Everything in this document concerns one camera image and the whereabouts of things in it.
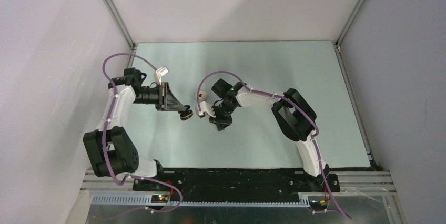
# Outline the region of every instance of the white wall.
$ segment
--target white wall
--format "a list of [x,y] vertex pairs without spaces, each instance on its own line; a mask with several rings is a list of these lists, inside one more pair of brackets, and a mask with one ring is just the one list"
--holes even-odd
[[102,0],[0,6],[0,222],[63,223],[89,166],[82,136],[105,108],[102,61],[128,48]]
[[341,52],[409,223],[444,223],[446,1],[368,0]]
[[136,42],[336,40],[357,0],[114,0]]

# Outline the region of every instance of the gray wall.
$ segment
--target gray wall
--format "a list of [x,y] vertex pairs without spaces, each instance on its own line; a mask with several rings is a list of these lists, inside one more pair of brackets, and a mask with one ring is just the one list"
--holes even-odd
[[446,221],[445,15],[446,0],[368,0],[341,46],[409,223]]
[[107,102],[102,62],[128,47],[102,0],[0,6],[0,223],[65,223]]

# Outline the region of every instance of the white cable tie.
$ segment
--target white cable tie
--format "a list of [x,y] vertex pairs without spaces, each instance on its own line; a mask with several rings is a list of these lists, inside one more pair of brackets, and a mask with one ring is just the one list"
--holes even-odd
[[254,90],[254,88],[252,88],[250,85],[246,85],[249,89],[249,92],[252,93],[252,90]]

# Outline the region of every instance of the white object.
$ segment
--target white object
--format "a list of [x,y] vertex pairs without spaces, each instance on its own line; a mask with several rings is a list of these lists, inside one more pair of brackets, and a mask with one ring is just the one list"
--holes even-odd
[[161,77],[166,75],[169,72],[169,69],[167,69],[166,66],[163,66],[159,69],[157,69],[154,73],[154,80],[157,84],[161,84]]
[[[313,130],[308,136],[306,141],[297,141],[296,146],[299,150],[300,156],[302,157],[303,161],[303,170],[316,177],[319,174],[321,174],[321,170],[319,168],[319,159],[318,154],[316,153],[315,145],[313,144],[311,140],[311,135],[314,134],[315,131]],[[325,160],[322,159],[322,165],[323,168],[325,168]]]
[[[250,90],[246,90],[245,88],[240,90],[239,93],[236,95],[237,102],[242,107],[255,107],[255,108],[261,108],[265,110],[270,110],[273,106],[273,104],[277,101],[279,101],[279,98],[271,97],[271,96],[265,96],[257,93],[251,93]],[[208,115],[214,115],[214,111],[212,107],[206,103],[206,102],[200,102],[201,106],[201,112],[198,112],[198,115],[203,116],[206,114]],[[303,162],[303,170],[316,177],[319,174],[321,174],[321,170],[319,168],[319,160],[318,155],[316,153],[316,148],[311,141],[311,135],[314,134],[315,131],[313,130],[308,136],[307,141],[297,141],[296,146],[299,150],[300,156],[302,157]],[[322,165],[325,167],[325,161],[322,160]]]
[[156,176],[156,162],[140,156],[138,169],[132,175],[149,178]]
[[215,113],[214,113],[214,110],[212,109],[211,104],[209,104],[205,101],[202,101],[202,102],[200,102],[200,108],[201,108],[201,110],[198,110],[198,106],[197,106],[197,109],[196,109],[198,116],[202,117],[207,114],[210,117],[215,118]]
[[200,92],[198,92],[198,99],[200,101],[205,101],[207,97],[208,97],[208,94],[205,91],[201,90]]
[[113,95],[113,88],[110,88],[108,90],[109,95],[108,95],[107,107],[105,108],[102,120],[96,127],[96,129],[99,129],[99,131],[104,130],[104,123],[108,119],[109,119],[108,129],[111,129],[115,126],[124,127],[127,124],[128,114],[130,112],[130,106],[133,104],[136,97],[135,91],[131,86],[126,86],[126,85],[116,86],[116,89],[118,91],[117,99],[115,102],[115,108],[113,109],[110,118],[107,118],[107,115],[108,115],[108,110],[110,109],[110,106],[112,104],[114,95]]
[[245,88],[242,88],[242,90],[237,93],[236,99],[238,104],[242,107],[255,107],[266,110],[271,110],[272,105],[279,101],[279,98],[254,94]]

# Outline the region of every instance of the aluminum frame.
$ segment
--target aluminum frame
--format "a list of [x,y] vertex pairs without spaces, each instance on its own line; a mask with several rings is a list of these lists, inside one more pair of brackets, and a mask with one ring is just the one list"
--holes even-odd
[[[110,11],[110,14],[115,21],[116,26],[120,30],[123,35],[126,43],[131,50],[131,53],[134,54],[136,52],[135,42],[132,40],[131,35],[125,26],[124,20],[122,19],[119,11],[114,4],[113,0],[103,0],[107,9]],[[358,121],[358,126],[361,132],[362,139],[364,141],[364,146],[366,147],[367,153],[369,155],[369,160],[371,163],[376,162],[373,151],[367,137],[366,130],[364,128],[363,120],[361,118],[358,104],[356,102],[356,98],[354,95],[354,91],[351,87],[351,82],[346,70],[345,63],[342,59],[340,45],[342,44],[345,36],[347,35],[351,25],[355,21],[358,16],[358,13],[363,8],[366,0],[358,0],[355,7],[353,8],[346,24],[344,25],[341,33],[339,34],[338,39],[333,42],[333,49],[336,52],[336,56],[338,58],[339,66],[341,68],[341,72],[344,78],[344,82],[346,84],[346,88],[350,97],[350,101],[353,106],[353,111]],[[126,67],[131,67],[133,64],[133,57],[129,57],[126,62]],[[386,213],[389,218],[390,223],[407,223],[403,211],[401,209],[401,205],[397,196],[397,192],[395,186],[393,184],[393,180],[388,171],[337,171],[335,172],[339,178],[339,184],[341,187],[341,192],[334,193],[335,196],[345,196],[345,197],[354,197],[354,196],[381,196],[383,203],[386,207]],[[157,192],[136,192],[132,191],[133,181],[126,181],[123,186],[119,187],[114,184],[113,180],[109,177],[96,177],[92,170],[86,171],[84,175],[84,180],[81,185],[80,190],[89,190],[92,193],[92,198],[108,195],[108,197],[115,197],[117,201],[107,201],[107,204],[117,204],[121,205],[122,202],[119,202],[118,198],[127,198],[128,200],[136,200],[135,198],[143,198],[146,199],[147,195],[154,194]],[[312,196],[323,196],[323,193],[319,192],[302,192],[299,194],[302,199],[308,199],[308,197]],[[93,204],[101,204],[100,201],[92,201]],[[194,206],[206,206],[205,203],[190,203],[190,205]]]
[[347,19],[347,22],[344,24],[344,27],[341,30],[341,33],[339,34],[338,39],[336,40],[336,44],[341,45],[342,42],[344,41],[348,31],[350,30],[351,25],[353,24],[354,20],[356,19],[356,17],[358,16],[359,11],[362,9],[362,7],[364,6],[364,3],[366,2],[366,0],[358,0],[349,16],[349,18]]

